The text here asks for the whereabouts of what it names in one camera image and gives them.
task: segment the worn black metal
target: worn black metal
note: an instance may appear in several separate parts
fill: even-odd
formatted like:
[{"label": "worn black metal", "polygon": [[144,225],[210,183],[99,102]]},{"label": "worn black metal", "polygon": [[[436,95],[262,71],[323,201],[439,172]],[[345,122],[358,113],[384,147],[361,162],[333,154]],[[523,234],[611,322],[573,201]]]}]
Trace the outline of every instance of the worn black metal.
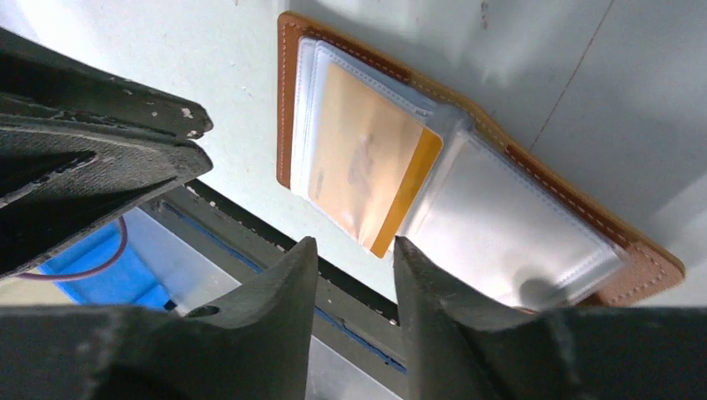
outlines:
[{"label": "worn black metal", "polygon": [[186,318],[139,307],[0,308],[2,398],[302,400],[317,248]]},{"label": "worn black metal", "polygon": [[703,398],[707,310],[573,307],[527,314],[395,243],[410,399]]},{"label": "worn black metal", "polygon": [[0,278],[211,169],[199,105],[0,28]]}]

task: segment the chipped paint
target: chipped paint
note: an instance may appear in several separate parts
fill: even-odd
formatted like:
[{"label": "chipped paint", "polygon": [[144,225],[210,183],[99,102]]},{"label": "chipped paint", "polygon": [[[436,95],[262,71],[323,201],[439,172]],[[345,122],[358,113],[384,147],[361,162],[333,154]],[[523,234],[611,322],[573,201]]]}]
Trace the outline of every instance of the chipped paint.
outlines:
[{"label": "chipped paint", "polygon": [[192,110],[188,108],[182,108],[182,115],[184,115],[185,118],[194,119],[194,115],[192,115]]}]

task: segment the red cable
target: red cable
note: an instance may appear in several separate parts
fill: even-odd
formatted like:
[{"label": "red cable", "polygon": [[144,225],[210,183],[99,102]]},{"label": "red cable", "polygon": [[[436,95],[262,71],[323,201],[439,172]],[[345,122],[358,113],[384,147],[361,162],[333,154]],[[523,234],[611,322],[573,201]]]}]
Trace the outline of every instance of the red cable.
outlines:
[{"label": "red cable", "polygon": [[16,275],[17,278],[29,279],[31,281],[44,281],[44,282],[71,282],[77,281],[79,279],[89,278],[99,273],[102,273],[106,269],[110,268],[122,255],[125,253],[125,248],[128,246],[128,226],[125,224],[125,218],[118,218],[118,230],[120,230],[120,246],[118,250],[115,251],[112,257],[103,264],[89,269],[88,271],[76,272],[76,273],[66,273],[57,275],[42,275],[39,273],[24,272]]}]

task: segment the black strip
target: black strip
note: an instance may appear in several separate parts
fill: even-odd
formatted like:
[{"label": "black strip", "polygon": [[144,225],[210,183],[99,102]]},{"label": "black strip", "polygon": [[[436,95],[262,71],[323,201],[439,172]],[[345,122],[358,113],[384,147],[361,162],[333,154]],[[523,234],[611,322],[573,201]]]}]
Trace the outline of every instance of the black strip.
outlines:
[{"label": "black strip", "polygon": [[[241,222],[246,228],[253,229],[261,238],[284,248],[286,251],[295,245],[295,241],[278,229],[256,217],[245,208],[228,200],[205,183],[194,179],[186,184],[207,202],[214,202],[216,207],[229,217]],[[319,271],[322,278],[329,280],[334,286],[345,291],[349,296],[365,304],[371,310],[381,313],[388,320],[399,323],[398,306],[364,285],[354,277],[335,267],[324,258],[319,257]]]}]

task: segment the beige card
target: beige card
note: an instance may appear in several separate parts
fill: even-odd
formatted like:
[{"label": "beige card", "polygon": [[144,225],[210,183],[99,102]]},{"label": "beige card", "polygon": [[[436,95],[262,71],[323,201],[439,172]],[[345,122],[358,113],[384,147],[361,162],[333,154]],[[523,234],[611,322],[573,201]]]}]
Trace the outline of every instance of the beige card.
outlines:
[{"label": "beige card", "polygon": [[[421,178],[419,168],[408,173],[420,182],[404,185],[406,193],[396,198],[422,136],[431,162],[427,156]],[[395,221],[386,223],[392,227],[385,229],[388,243],[376,246],[384,253],[441,148],[441,138],[412,115],[332,64],[324,86],[309,198],[368,249],[376,243],[394,200],[402,198],[402,216],[397,212]]]}]

